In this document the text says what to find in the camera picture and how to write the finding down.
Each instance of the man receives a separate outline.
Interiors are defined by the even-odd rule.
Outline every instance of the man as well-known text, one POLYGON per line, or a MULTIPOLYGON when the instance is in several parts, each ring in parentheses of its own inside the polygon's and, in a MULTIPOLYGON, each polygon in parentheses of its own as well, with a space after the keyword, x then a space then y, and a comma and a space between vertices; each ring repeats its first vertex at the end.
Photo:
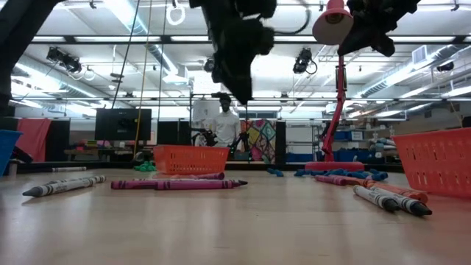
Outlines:
POLYGON ((214 118, 213 131, 217 138, 216 147, 228 147, 237 139, 241 133, 241 121, 238 116, 230 111, 230 97, 227 94, 222 94, 219 97, 222 112, 214 118))

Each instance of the wooden floor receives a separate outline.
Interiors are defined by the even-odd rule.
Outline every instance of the wooden floor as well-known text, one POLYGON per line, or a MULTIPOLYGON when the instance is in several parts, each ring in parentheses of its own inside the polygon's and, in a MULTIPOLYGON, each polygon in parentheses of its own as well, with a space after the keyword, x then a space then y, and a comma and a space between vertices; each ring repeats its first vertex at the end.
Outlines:
MULTIPOLYGON (((390 214, 349 187, 266 172, 221 191, 114 191, 109 183, 43 198, 21 192, 95 170, 0 180, 0 264, 470 264, 471 201, 431 197, 426 219, 390 214)), ((406 185, 402 174, 390 182, 406 185)))

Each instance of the pink curtain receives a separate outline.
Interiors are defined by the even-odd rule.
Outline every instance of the pink curtain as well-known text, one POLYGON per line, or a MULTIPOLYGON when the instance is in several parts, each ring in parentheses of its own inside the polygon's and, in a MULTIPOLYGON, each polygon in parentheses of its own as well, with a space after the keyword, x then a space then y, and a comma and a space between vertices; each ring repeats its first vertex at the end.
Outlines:
POLYGON ((21 119, 18 121, 18 131, 22 132, 16 146, 29 155, 34 162, 44 162, 46 159, 46 136, 51 120, 21 119))

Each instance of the monitor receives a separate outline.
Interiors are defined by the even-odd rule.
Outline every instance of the monitor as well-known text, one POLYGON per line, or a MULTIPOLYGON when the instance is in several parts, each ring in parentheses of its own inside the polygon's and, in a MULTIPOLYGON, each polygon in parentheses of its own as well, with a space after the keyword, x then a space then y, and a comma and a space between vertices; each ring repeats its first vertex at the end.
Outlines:
MULTIPOLYGON (((96 110, 95 140, 134 141, 138 128, 139 109, 96 110)), ((152 110, 141 110, 139 140, 151 138, 152 110)))

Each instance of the orange plastic basket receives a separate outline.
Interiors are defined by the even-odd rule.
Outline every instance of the orange plastic basket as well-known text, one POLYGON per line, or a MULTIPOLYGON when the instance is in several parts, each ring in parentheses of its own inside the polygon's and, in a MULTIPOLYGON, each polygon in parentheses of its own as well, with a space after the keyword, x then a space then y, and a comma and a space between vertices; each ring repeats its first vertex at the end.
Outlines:
POLYGON ((154 147, 157 170, 163 174, 209 174, 223 172, 229 148, 159 145, 154 147))
POLYGON ((393 139, 411 188, 471 197, 471 128, 393 139))

